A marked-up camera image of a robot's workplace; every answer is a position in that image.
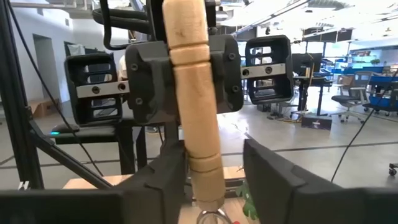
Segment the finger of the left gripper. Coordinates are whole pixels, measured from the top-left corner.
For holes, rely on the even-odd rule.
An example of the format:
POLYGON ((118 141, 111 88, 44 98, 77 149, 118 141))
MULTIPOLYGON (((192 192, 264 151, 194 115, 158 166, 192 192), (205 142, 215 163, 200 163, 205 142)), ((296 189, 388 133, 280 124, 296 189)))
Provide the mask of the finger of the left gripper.
POLYGON ((244 100, 238 43, 231 35, 211 35, 209 46, 217 113, 239 111, 244 100))
POLYGON ((178 109, 167 45, 163 41, 132 44, 126 49, 128 105, 140 124, 174 121, 178 109))

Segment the black device with cyan light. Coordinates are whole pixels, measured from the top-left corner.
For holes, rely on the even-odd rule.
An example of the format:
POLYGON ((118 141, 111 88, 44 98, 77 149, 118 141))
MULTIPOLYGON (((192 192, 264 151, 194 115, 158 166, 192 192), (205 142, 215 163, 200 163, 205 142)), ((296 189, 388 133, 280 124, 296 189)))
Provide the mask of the black device with cyan light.
POLYGON ((66 124, 58 124, 54 126, 50 132, 51 135, 59 135, 59 134, 71 134, 75 132, 79 132, 80 127, 76 124, 70 124, 67 126, 66 124))

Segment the black side table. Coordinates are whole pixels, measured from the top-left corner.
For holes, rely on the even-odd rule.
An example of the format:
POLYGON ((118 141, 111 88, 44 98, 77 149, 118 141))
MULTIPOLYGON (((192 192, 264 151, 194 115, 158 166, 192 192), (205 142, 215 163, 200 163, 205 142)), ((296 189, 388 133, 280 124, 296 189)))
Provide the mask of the black side table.
POLYGON ((124 119, 107 126, 82 127, 75 133, 53 130, 49 137, 58 145, 111 143, 118 144, 119 164, 122 174, 133 174, 147 165, 147 148, 145 127, 137 124, 133 119, 124 119))

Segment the cardboard box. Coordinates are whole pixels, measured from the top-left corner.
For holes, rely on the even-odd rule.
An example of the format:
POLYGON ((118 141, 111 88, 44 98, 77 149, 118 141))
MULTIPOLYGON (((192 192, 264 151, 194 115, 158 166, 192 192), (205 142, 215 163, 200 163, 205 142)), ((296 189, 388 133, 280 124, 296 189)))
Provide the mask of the cardboard box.
POLYGON ((33 118, 43 118, 57 112, 59 99, 55 98, 55 104, 50 98, 29 101, 28 104, 31 107, 33 118))

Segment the grey office chair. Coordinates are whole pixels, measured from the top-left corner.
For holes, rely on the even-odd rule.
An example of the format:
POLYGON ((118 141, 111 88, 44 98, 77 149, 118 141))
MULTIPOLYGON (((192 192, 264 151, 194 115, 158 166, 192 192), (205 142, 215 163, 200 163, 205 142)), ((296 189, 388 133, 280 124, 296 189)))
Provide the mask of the grey office chair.
POLYGON ((331 99, 345 108, 344 111, 333 113, 330 116, 337 116, 341 123, 348 122, 350 117, 357 118, 361 124, 364 118, 355 114, 352 109, 369 102, 367 97, 368 83, 373 72, 360 70, 351 75, 343 75, 337 84, 340 94, 334 95, 331 99))

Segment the wooden-handled hand rake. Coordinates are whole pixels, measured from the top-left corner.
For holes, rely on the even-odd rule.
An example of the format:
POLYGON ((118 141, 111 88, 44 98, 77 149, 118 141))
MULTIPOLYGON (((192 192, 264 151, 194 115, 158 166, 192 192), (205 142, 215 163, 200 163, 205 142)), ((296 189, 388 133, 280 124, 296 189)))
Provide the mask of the wooden-handled hand rake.
POLYGON ((209 219, 212 224, 232 224, 221 210, 226 188, 205 3, 164 0, 162 10, 191 184, 201 208, 197 223, 209 219))

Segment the dark box on floor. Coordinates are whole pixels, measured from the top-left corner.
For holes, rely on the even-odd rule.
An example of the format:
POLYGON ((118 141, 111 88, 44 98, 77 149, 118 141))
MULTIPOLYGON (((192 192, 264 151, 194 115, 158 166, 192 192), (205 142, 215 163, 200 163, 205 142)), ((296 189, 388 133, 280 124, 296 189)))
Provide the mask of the dark box on floor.
POLYGON ((319 129, 319 130, 331 130, 332 118, 329 116, 316 116, 313 114, 305 114, 302 117, 301 127, 319 129))

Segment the green plant in white pot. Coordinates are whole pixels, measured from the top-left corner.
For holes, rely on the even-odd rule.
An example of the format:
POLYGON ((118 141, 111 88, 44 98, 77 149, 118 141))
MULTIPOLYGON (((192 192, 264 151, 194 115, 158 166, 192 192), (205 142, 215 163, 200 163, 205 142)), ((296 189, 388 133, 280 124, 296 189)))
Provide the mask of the green plant in white pot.
POLYGON ((254 202, 249 191, 248 183, 244 180, 242 184, 235 190, 235 193, 238 197, 241 197, 244 200, 243 204, 243 213, 246 217, 251 220, 258 220, 258 215, 256 208, 254 206, 254 202))

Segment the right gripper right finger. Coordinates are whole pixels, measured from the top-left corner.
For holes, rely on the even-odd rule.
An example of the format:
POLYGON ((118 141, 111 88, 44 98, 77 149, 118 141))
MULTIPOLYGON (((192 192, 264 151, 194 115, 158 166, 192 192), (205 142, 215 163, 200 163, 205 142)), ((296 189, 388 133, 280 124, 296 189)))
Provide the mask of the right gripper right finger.
POLYGON ((305 181, 295 165, 253 139, 244 141, 244 172, 261 224, 289 224, 295 189, 305 181))

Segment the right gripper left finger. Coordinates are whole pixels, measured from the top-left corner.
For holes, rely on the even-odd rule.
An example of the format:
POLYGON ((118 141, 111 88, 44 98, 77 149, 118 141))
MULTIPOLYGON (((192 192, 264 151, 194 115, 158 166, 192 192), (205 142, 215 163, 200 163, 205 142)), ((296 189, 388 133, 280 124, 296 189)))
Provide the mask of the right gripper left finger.
POLYGON ((178 224, 186 177, 185 146, 180 140, 120 183, 123 224, 178 224))

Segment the black aluminium table frame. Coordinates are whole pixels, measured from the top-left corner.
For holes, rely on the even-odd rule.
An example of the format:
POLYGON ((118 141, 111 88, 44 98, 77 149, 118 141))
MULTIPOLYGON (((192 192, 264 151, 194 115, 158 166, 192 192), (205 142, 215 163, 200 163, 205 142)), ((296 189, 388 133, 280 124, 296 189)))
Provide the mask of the black aluminium table frame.
POLYGON ((110 189, 109 182, 57 147, 33 120, 12 31, 12 23, 16 22, 9 0, 0 0, 0 95, 20 183, 32 189, 45 188, 37 153, 40 149, 91 185, 110 189))

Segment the black desk with monitor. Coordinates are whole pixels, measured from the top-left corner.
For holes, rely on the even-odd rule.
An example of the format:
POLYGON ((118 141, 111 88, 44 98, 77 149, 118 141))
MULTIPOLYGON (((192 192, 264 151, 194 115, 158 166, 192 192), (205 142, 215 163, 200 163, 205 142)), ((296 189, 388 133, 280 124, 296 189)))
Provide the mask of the black desk with monitor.
POLYGON ((329 73, 320 73, 322 58, 322 53, 292 54, 293 72, 297 74, 294 81, 298 84, 297 109, 305 111, 307 109, 308 89, 311 86, 319 87, 317 116, 326 116, 321 112, 323 88, 331 87, 333 84, 332 80, 327 79, 330 76, 329 73))

